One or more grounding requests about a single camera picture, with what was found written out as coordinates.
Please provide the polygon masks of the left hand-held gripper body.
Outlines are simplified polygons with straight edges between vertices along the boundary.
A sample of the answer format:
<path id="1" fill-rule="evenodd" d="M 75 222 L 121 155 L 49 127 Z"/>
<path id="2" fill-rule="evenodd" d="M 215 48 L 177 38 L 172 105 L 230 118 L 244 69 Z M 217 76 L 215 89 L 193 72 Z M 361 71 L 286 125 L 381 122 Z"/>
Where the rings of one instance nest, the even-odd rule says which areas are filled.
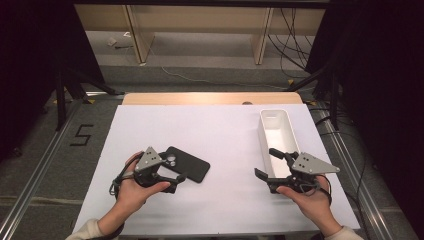
<path id="1" fill-rule="evenodd" d="M 149 146 L 139 158 L 134 170 L 134 179 L 142 187 L 150 187 L 164 181 L 157 171 L 162 165 L 159 154 Z"/>

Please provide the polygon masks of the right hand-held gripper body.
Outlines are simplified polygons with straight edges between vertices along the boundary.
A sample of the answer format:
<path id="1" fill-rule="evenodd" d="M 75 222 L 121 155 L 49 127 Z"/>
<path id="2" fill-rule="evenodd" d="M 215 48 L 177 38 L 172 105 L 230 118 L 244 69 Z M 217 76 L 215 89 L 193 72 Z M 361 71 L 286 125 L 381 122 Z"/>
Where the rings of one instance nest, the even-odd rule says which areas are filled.
<path id="1" fill-rule="evenodd" d="M 291 175 L 287 177 L 288 187 L 298 193 L 318 189 L 320 187 L 316 179 L 318 175 L 340 171 L 339 167 L 306 152 L 284 153 L 283 156 L 291 172 Z"/>

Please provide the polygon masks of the white plastic box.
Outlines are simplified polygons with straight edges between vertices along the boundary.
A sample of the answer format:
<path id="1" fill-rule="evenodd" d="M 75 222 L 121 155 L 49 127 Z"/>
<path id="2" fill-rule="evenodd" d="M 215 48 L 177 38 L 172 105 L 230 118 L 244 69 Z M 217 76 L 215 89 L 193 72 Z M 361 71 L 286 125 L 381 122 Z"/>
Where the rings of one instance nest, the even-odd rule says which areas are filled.
<path id="1" fill-rule="evenodd" d="M 291 174 L 287 161 L 272 156 L 270 148 L 284 153 L 299 152 L 291 121 L 285 110 L 265 109 L 260 112 L 258 135 L 265 172 L 270 178 L 285 178 Z"/>

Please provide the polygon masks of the black phone case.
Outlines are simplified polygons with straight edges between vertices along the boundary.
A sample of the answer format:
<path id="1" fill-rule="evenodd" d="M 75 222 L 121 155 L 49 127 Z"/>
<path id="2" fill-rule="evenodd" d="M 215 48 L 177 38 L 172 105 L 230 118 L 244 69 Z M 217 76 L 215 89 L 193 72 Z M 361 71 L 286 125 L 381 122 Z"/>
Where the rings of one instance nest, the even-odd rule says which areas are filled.
<path id="1" fill-rule="evenodd" d="M 187 178 L 196 183 L 201 183 L 210 169 L 208 162 L 176 147 L 170 146 L 165 153 L 164 167 L 178 174 L 186 173 Z"/>

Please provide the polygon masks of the person's right hand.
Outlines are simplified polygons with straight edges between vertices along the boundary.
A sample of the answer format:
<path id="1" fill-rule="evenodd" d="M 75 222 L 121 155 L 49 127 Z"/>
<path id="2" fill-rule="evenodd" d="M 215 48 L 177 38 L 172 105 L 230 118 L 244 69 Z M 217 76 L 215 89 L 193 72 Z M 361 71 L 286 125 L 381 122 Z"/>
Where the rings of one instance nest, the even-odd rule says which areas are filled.
<path id="1" fill-rule="evenodd" d="M 320 189 L 311 193 L 298 193 L 286 186 L 277 188 L 277 192 L 294 201 L 301 212 L 316 225 L 330 223 L 334 216 L 330 209 L 329 197 L 324 193 L 329 189 L 329 184 L 323 176 L 317 177 Z"/>

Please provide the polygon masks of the person's left hand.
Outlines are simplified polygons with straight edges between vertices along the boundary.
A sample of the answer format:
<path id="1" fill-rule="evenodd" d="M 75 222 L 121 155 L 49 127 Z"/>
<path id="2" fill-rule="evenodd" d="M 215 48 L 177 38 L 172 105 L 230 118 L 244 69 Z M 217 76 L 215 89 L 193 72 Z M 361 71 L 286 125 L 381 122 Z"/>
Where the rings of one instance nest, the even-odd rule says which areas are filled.
<path id="1" fill-rule="evenodd" d="M 169 182 L 159 182 L 150 187 L 142 187 L 134 179 L 123 180 L 118 193 L 118 199 L 110 213 L 115 220 L 127 219 L 138 211 L 152 195 L 170 186 Z"/>

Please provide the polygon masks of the black metal stand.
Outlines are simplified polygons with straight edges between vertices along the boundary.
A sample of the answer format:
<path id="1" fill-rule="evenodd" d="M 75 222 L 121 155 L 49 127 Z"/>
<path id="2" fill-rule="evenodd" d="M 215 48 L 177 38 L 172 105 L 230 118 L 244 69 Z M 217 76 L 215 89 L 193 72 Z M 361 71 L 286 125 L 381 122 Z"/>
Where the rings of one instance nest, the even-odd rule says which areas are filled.
<path id="1" fill-rule="evenodd" d="M 313 90 L 313 95 L 322 99 L 327 93 L 330 94 L 330 113 L 328 119 L 333 125 L 335 130 L 339 129 L 337 123 L 337 104 L 339 96 L 339 84 L 336 70 L 330 65 L 326 64 L 316 72 L 312 73 L 310 76 L 301 80 L 294 85 L 288 87 L 287 92 L 295 92 L 309 84 L 313 81 L 317 81 L 315 88 Z"/>
<path id="2" fill-rule="evenodd" d="M 83 83 L 88 83 L 100 90 L 103 90 L 106 94 L 112 96 L 124 95 L 124 92 L 117 91 L 110 88 L 105 83 L 96 80 L 95 78 L 74 70 L 69 67 L 62 67 L 56 71 L 55 84 L 56 84 L 56 100 L 57 100 L 57 127 L 59 131 L 65 125 L 67 120 L 66 100 L 65 92 L 68 92 L 73 99 L 82 100 L 84 103 L 88 103 L 87 92 L 82 87 Z"/>

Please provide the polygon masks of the dark curtain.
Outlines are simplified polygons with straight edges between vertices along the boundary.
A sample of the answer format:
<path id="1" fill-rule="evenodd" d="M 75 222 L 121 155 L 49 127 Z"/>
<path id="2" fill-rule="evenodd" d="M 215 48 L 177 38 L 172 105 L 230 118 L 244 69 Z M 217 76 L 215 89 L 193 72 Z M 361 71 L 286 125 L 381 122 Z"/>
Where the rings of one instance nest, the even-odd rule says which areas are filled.
<path id="1" fill-rule="evenodd" d="M 329 59 L 359 20 L 340 67 L 343 100 L 387 186 L 424 240 L 424 0 L 329 0 L 307 65 Z"/>
<path id="2" fill-rule="evenodd" d="M 102 83 L 73 0 L 0 0 L 0 161 L 19 147 L 55 75 Z"/>

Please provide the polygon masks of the light wooden shelf unit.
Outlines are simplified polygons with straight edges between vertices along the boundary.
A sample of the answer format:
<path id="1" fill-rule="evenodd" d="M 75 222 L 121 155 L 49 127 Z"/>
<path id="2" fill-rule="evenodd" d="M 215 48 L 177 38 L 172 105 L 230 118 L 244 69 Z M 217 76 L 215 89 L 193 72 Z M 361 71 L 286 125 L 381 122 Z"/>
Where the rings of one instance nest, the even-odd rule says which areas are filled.
<path id="1" fill-rule="evenodd" d="M 269 34 L 314 36 L 324 11 L 301 8 L 95 5 L 75 6 L 87 31 L 129 32 L 136 59 L 147 61 L 157 32 L 248 34 L 254 62 L 262 63 Z"/>

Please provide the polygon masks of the aluminium floor rail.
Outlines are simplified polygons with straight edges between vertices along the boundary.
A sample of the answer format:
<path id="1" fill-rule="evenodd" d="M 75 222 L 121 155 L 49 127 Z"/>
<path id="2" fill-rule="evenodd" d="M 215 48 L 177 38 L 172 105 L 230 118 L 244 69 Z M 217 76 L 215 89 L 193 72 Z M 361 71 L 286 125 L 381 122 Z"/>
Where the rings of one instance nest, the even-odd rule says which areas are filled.
<path id="1" fill-rule="evenodd" d="M 58 130 L 54 132 L 49 145 L 43 152 L 42 157 L 39 159 L 37 166 L 31 172 L 25 187 L 16 201 L 12 205 L 9 213 L 6 215 L 4 221 L 0 225 L 0 240 L 10 240 L 17 229 L 21 219 L 23 218 L 31 200 L 40 186 L 55 154 L 57 153 L 64 135 L 69 129 L 76 112 L 82 105 L 81 100 L 75 100 L 69 105 L 69 109 L 65 111 L 65 120 Z"/>
<path id="2" fill-rule="evenodd" d="M 360 156 L 355 157 L 349 150 L 344 137 L 352 140 L 355 144 L 360 144 L 359 139 L 351 133 L 340 131 L 334 127 L 330 121 L 331 115 L 326 108 L 319 110 L 318 115 L 320 118 L 315 125 L 325 129 L 321 136 L 331 139 L 332 146 L 337 151 L 338 159 L 352 185 L 353 190 L 351 192 L 345 191 L 345 193 L 357 209 L 366 240 L 393 240 L 388 222 L 378 208 L 378 203 L 364 180 L 368 164 L 367 154 L 364 150 L 361 150 Z"/>

